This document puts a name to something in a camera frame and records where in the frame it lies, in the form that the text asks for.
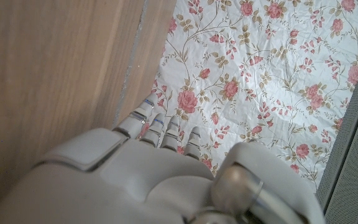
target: white robotic hand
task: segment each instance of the white robotic hand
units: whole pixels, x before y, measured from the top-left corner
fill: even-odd
[[[197,127],[186,156],[176,117],[162,139],[162,114],[139,136],[156,101],[44,155],[0,204],[0,223],[324,223],[308,186],[257,142],[236,144],[214,178]]]

